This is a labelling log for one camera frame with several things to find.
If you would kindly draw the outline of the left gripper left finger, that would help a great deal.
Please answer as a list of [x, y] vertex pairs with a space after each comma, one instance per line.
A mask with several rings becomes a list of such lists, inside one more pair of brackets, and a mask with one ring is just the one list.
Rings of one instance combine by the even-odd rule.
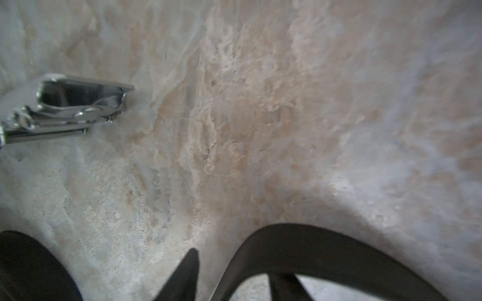
[[199, 252], [196, 248], [191, 248], [154, 301], [194, 301], [197, 294], [199, 269]]

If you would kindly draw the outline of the long black belt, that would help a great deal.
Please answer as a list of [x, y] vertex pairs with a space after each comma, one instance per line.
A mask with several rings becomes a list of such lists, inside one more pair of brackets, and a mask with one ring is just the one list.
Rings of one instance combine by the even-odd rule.
[[326, 228], [294, 223], [252, 233], [233, 256], [212, 300], [230, 300], [247, 279], [275, 273], [327, 280], [384, 300], [445, 300], [386, 253]]

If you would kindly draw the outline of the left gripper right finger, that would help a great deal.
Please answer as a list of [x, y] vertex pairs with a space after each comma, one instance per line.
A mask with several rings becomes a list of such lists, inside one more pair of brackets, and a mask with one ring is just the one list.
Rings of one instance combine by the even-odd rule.
[[313, 301], [294, 274], [269, 274], [272, 301]]

